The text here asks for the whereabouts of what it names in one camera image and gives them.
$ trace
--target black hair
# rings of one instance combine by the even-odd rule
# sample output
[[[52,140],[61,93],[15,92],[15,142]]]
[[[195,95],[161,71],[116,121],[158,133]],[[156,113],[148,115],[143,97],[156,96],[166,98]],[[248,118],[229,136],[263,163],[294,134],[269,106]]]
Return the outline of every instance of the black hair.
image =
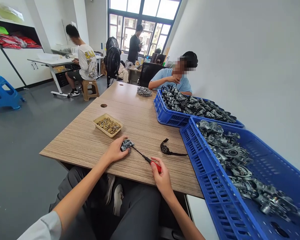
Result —
[[[138,24],[136,27],[136,32],[142,32],[143,31],[143,26],[141,24]]]
[[[166,58],[165,55],[159,54],[156,58],[156,64],[162,65],[165,58]]]
[[[154,51],[154,53],[160,54],[160,53],[161,53],[161,49],[160,49],[160,48],[157,48],[157,49]]]
[[[74,37],[74,38],[79,38],[80,37],[77,28],[75,26],[71,25],[71,24],[68,24],[66,26],[66,32],[70,37]]]
[[[186,61],[186,68],[196,68],[198,66],[198,58],[194,52],[188,51],[183,54],[181,59]]]

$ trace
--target window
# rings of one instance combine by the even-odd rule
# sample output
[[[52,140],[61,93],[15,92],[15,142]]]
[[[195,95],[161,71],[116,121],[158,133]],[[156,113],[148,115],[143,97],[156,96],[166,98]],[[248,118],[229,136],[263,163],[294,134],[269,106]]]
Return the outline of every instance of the window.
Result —
[[[130,38],[138,24],[143,47],[139,56],[164,52],[181,0],[108,0],[108,33],[116,37],[121,50],[128,53]]]

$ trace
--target blue basket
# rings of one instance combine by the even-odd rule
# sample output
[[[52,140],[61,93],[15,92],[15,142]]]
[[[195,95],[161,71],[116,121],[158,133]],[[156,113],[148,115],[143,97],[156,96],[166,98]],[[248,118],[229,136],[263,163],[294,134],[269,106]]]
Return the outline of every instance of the blue basket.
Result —
[[[276,222],[290,239],[299,240],[300,217],[288,214],[292,221],[287,222],[279,216],[263,214],[255,201],[242,199],[197,128],[200,120],[190,117],[180,133],[220,239],[287,239],[271,226],[271,222]],[[240,134],[238,142],[254,160],[247,166],[252,177],[285,192],[300,208],[300,171],[250,131],[220,125],[225,132]]]
[[[154,107],[156,109],[158,122],[161,124],[180,128],[180,127],[184,127],[185,125],[187,125],[189,122],[189,118],[191,116],[193,116],[190,114],[180,113],[180,112],[169,110],[166,107],[166,104],[163,102],[160,89],[157,91],[157,96],[153,100],[153,103],[154,103]],[[239,122],[238,120],[235,123],[227,123],[227,122],[213,120],[213,119],[205,118],[205,117],[200,117],[200,118],[214,121],[217,123],[227,124],[227,125],[234,126],[234,127],[239,127],[239,128],[244,127],[244,125],[241,122]]]

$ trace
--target black fan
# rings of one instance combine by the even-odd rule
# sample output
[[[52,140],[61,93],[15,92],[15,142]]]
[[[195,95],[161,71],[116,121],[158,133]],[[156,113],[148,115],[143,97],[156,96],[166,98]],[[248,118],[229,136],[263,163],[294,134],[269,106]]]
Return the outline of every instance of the black fan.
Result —
[[[117,39],[110,37],[106,44],[106,57],[103,59],[107,69],[107,88],[110,86],[110,78],[118,74],[120,67],[121,50]]]

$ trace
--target black sneaker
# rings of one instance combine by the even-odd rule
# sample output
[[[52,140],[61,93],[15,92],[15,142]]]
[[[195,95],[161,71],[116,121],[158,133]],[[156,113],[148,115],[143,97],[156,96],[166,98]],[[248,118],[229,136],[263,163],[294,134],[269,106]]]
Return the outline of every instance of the black sneaker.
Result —
[[[77,90],[72,90],[71,93],[68,94],[70,97],[78,96],[79,92]]]
[[[113,195],[114,195],[113,215],[120,217],[120,208],[123,199],[123,189],[121,184],[119,184],[116,187]]]
[[[106,205],[108,205],[110,203],[111,200],[111,192],[112,192],[112,188],[113,188],[113,184],[114,181],[116,180],[116,177],[112,174],[107,174],[107,181],[108,181],[108,185],[107,185],[107,192],[106,192],[106,196],[104,198],[104,201],[106,203]]]

